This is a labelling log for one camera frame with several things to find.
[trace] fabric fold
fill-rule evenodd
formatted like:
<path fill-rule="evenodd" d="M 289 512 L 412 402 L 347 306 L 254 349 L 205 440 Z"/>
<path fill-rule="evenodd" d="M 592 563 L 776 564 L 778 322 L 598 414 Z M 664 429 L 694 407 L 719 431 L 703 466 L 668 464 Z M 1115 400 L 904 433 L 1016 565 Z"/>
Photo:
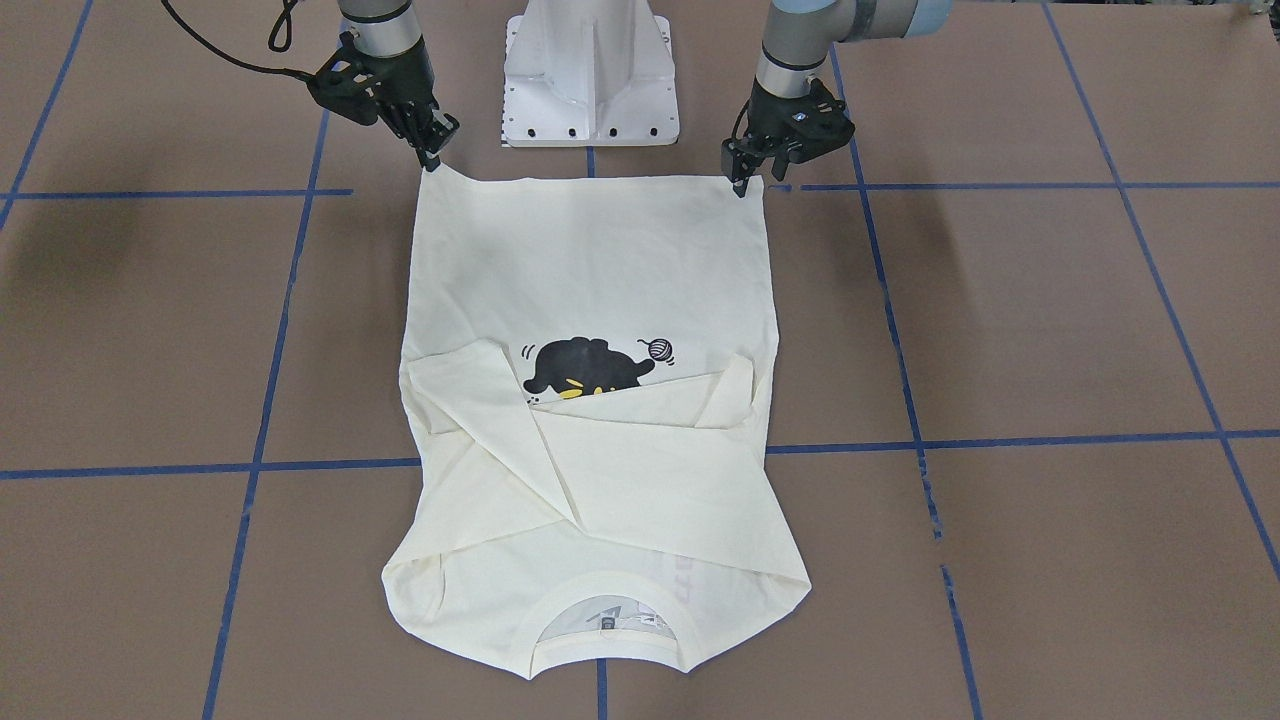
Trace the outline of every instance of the fabric fold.
<path fill-rule="evenodd" d="M 763 466 L 762 200 L 721 178 L 424 174 L 401 361 L 422 493 L 383 569 L 406 630 L 524 678 L 687 671 L 804 598 Z"/>

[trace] robotic arm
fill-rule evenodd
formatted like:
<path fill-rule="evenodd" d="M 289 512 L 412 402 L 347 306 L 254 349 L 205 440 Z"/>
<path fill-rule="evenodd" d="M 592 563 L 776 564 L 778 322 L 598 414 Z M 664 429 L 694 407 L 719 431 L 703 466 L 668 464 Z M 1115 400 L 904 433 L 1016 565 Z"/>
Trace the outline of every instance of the robotic arm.
<path fill-rule="evenodd" d="M 782 181 L 791 163 L 838 150 L 854 137 L 845 102 L 818 79 L 832 42 L 927 35 L 942 27 L 951 0 L 773 0 L 751 96 L 721 145 L 721 172 L 739 197 L 773 158 Z M 746 132 L 737 129 L 746 117 Z"/>
<path fill-rule="evenodd" d="M 338 0 L 349 29 L 342 46 L 307 88 L 321 108 L 371 126 L 381 118 L 406 140 L 428 172 L 440 165 L 440 149 L 458 120 L 440 111 L 433 95 L 435 73 L 426 55 L 412 0 Z"/>
<path fill-rule="evenodd" d="M 289 13 L 301 0 L 284 0 L 269 46 L 289 45 Z M 238 67 L 306 82 L 315 101 L 347 119 L 371 126 L 379 118 L 417 152 L 428 172 L 439 167 L 440 150 L 458 120 L 440 111 L 435 74 L 426 54 L 412 0 L 338 0 L 348 28 L 338 51 L 315 73 L 265 68 L 219 50 L 160 0 L 187 33 Z M 854 124 L 845 102 L 818 79 L 832 42 L 910 37 L 938 29 L 951 0 L 772 0 L 751 95 L 731 137 L 721 146 L 721 170 L 741 197 L 755 170 L 773 158 L 773 177 L 783 179 L 791 163 L 805 163 L 849 143 Z M 283 45 L 276 32 L 287 31 Z M 746 117 L 746 131 L 737 129 Z"/>

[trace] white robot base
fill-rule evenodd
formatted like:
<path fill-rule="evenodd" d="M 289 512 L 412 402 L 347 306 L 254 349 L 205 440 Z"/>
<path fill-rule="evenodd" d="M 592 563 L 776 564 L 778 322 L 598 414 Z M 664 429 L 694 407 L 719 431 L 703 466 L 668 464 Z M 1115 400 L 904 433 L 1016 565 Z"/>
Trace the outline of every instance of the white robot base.
<path fill-rule="evenodd" d="M 530 0 L 507 23 L 502 142 L 671 145 L 680 137 L 671 23 L 648 0 Z"/>

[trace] floor tile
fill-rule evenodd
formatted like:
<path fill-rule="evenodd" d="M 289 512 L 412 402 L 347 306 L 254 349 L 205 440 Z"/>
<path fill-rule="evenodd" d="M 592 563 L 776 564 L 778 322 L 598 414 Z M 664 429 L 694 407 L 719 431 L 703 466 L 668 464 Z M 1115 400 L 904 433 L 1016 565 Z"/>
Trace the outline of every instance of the floor tile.
<path fill-rule="evenodd" d="M 288 55 L 265 47 L 279 6 L 175 5 L 192 27 L 250 61 L 311 72 L 337 44 L 335 5 L 294 13 Z M 122 38 L 138 37 L 146 40 L 120 50 Z M 319 119 L 301 82 L 216 58 L 159 3 L 96 3 L 23 190 L 306 187 Z"/>
<path fill-rule="evenodd" d="M 8 717 L 198 717 L 243 475 L 0 483 Z"/>
<path fill-rule="evenodd" d="M 1231 450 L 1272 544 L 1280 543 L 1280 438 L 1238 439 Z"/>
<path fill-rule="evenodd" d="M 317 197 L 289 307 L 268 460 L 416 456 L 399 396 L 416 184 Z"/>
<path fill-rule="evenodd" d="M 1280 583 L 1216 442 L 931 454 L 987 717 L 1274 717 Z"/>
<path fill-rule="evenodd" d="M 1280 188 L 1130 197 L 1222 423 L 1280 428 Z"/>
<path fill-rule="evenodd" d="M 837 53 L 867 182 L 1111 181 L 1036 4 L 956 3 L 937 35 Z"/>
<path fill-rule="evenodd" d="M 1115 191 L 872 206 L 925 438 L 1211 429 Z"/>
<path fill-rule="evenodd" d="M 253 455 L 302 201 L 28 201 L 0 242 L 0 465 Z"/>
<path fill-rule="evenodd" d="M 1148 9 L 1107 8 L 1100 32 L 1096 9 L 1053 6 L 1120 177 L 1280 179 L 1280 54 L 1266 15 Z"/>
<path fill-rule="evenodd" d="M 658 149 L 602 147 L 596 150 L 596 172 L 600 177 L 718 176 L 721 142 L 730 136 L 733 119 L 751 95 L 768 5 L 742 6 L 733 12 L 708 3 L 652 0 L 650 5 L 654 14 L 671 20 L 680 141 Z M 717 72 L 704 68 L 717 68 Z M 829 61 L 823 65 L 819 77 L 838 96 Z M 753 182 L 774 184 L 769 174 L 772 167 L 772 161 L 765 164 Z M 803 165 L 792 165 L 786 182 L 851 183 L 852 160 L 847 150 L 837 150 Z"/>
<path fill-rule="evenodd" d="M 914 455 L 771 457 L 814 589 L 690 675 L 611 660 L 609 717 L 968 717 Z"/>
<path fill-rule="evenodd" d="M 416 469 L 262 477 L 215 717 L 595 717 L 594 664 L 530 683 L 396 624 L 379 574 L 420 487 Z"/>
<path fill-rule="evenodd" d="M 5 140 L 0 142 L 0 187 L 5 192 L 58 79 L 82 8 L 78 3 L 5 3 L 5 22 L 0 24 L 0 59 L 5 64 L 0 76 L 0 97 L 5 99 L 0 104 L 0 127 L 5 128 Z M 37 26 L 41 32 L 29 32 Z"/>
<path fill-rule="evenodd" d="M 778 313 L 771 445 L 911 439 L 855 193 L 765 193 Z"/>

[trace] black cat graphic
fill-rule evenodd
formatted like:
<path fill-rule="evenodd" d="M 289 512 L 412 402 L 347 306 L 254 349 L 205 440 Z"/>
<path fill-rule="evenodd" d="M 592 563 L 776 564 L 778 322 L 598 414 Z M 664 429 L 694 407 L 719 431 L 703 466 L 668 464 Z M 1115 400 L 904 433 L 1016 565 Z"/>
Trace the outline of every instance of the black cat graphic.
<path fill-rule="evenodd" d="M 568 400 L 580 395 L 600 395 L 640 387 L 640 377 L 653 372 L 654 361 L 636 363 L 623 352 L 609 350 L 603 340 L 557 340 L 543 346 L 534 361 L 534 377 L 525 391 L 538 395 L 548 387 Z"/>

